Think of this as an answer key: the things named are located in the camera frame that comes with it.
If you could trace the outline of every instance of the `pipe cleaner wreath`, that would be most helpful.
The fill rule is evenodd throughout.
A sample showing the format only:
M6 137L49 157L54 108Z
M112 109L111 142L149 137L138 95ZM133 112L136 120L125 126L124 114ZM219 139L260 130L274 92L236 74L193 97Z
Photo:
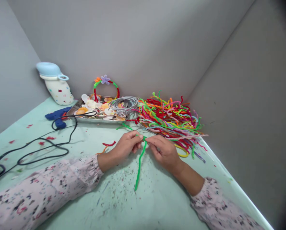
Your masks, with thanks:
M118 99L120 97L120 90L119 90L117 84L115 82L111 81L111 79L108 78L107 75L104 75L104 76L101 76L100 78L98 77L98 78L95 79L94 95L95 95L95 101L96 102L98 102L98 98L97 98L97 94L96 94L96 87L99 85L99 83L102 83L102 84L106 83L107 85L109 85L110 83L113 84L116 87L116 89L117 89L117 95L116 95L116 98L114 98L114 100Z

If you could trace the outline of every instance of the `seashell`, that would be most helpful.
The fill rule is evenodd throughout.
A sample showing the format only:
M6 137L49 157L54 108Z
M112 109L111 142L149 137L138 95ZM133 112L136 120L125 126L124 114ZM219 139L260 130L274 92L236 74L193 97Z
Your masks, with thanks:
M101 102L97 102L96 103L96 108L100 109L102 107L102 103Z
M113 98L107 97L107 98L104 99L104 101L105 102L110 102L110 101L113 101Z
M125 119L125 118L123 118L123 117L120 117L120 116L116 115L116 118L115 118L115 120L119 120L119 121L122 121L122 120L126 120L126 119Z
M102 104L101 105L101 110L105 110L105 109L108 109L109 108L109 104L108 103L105 103L105 104Z
M75 112L74 112L74 115L77 115L77 112L78 112L78 110L76 110ZM76 116L77 118L81 118L81 117L83 117L83 116Z
M95 95L94 95L94 94L92 94L92 96L90 97L90 99L92 99L92 100L94 100L94 101L95 101ZM97 95L97 99L98 99L98 101L100 101L100 99L101 99L101 95Z
M85 106L91 108L91 109L95 109L96 108L96 101L89 99L86 103Z
M86 113L87 111L88 111L87 108L84 108L84 107L79 108L79 109L77 110L77 114L76 114L76 115L84 114L84 113Z
M104 112L107 115L112 115L112 116L115 115L115 111L113 111L112 109L109 109L109 108L105 109Z
M89 113L89 114L87 114L86 116L89 116L89 117L95 117L97 115L97 113Z
M112 119L113 119L113 116L108 115L108 116L105 116L103 119L104 119L104 120L112 120Z
M86 94L82 94L82 95L81 95L81 99L84 101L84 103L87 103L88 100L90 99L90 97L87 96Z

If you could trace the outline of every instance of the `glue gun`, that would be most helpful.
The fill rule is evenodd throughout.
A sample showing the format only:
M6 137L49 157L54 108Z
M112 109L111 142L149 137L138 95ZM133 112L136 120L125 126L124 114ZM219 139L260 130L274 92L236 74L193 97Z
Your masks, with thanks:
M71 108L72 107L66 107L66 108L57 110L57 111L55 111L53 113L49 113L49 114L45 115L45 117L48 120L55 120L55 119L57 119L59 117L65 116L64 113L66 114ZM59 128L59 129L63 129L63 128L66 127L66 123L62 121L62 118L56 120L55 124L56 124L56 127Z

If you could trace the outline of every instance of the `bottle handle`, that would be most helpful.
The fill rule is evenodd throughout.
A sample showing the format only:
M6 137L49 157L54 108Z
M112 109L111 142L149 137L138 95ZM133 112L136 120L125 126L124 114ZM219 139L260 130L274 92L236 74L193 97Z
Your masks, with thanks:
M58 75L58 79L62 80L62 81L67 81L67 80L69 80L69 77L61 74L61 75Z

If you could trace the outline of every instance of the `gray wall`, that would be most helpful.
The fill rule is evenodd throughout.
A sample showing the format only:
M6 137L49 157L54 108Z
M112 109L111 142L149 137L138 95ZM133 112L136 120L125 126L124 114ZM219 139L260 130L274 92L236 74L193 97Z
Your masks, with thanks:
M39 61L7 1L0 0L0 132L49 96L35 71Z
M208 145L275 229L286 211L286 26L257 0L190 102Z
M110 74L122 95L187 97L253 0L8 0L75 98ZM115 95L113 86L97 93Z

